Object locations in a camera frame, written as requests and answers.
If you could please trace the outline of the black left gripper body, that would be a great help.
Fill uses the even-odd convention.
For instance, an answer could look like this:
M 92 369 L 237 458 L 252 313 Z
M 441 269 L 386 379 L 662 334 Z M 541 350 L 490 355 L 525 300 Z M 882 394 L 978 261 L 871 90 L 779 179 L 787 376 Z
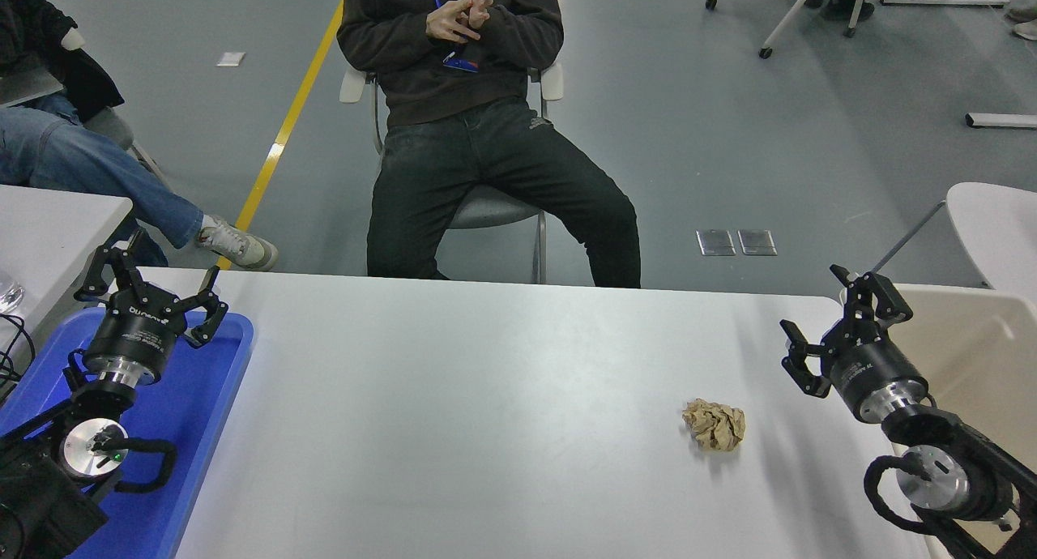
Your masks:
M 186 330 L 186 317 L 173 310 L 179 296 L 157 288 L 145 297 L 142 301 L 127 289 L 109 298 L 106 314 L 83 356 L 89 371 L 99 374 L 108 363 L 123 359 L 148 375 L 165 372 L 177 337 Z

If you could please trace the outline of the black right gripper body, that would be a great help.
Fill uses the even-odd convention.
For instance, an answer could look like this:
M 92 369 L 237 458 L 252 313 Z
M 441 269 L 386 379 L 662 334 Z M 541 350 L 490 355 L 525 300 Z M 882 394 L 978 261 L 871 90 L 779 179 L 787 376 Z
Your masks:
M 822 376 L 859 422 L 882 422 L 897 408 L 929 397 L 926 379 L 888 338 L 870 335 L 860 340 L 832 329 L 822 345 Z

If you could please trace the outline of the person's right hand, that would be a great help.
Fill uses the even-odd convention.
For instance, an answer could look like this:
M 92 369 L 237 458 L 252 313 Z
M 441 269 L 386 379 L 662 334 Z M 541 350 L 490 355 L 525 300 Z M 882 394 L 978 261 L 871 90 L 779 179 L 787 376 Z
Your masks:
M 429 39 L 459 43 L 478 40 L 477 31 L 469 28 L 463 21 L 463 13 L 473 6 L 472 0 L 453 0 L 438 6 L 433 12 L 426 16 L 425 35 Z

